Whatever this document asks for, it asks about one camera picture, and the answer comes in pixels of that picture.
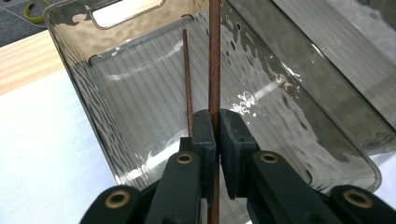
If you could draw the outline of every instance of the clamp hole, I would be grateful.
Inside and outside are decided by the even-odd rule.
[[[189,154],[183,154],[177,157],[176,161],[181,164],[187,164],[192,162],[192,156]]]
[[[352,203],[353,205],[360,208],[373,207],[373,201],[367,195],[354,189],[344,191],[343,196],[347,202]]]
[[[109,208],[120,208],[129,202],[131,195],[124,189],[112,192],[106,198],[106,206]]]
[[[267,163],[277,163],[277,156],[270,153],[263,153],[260,158]]]

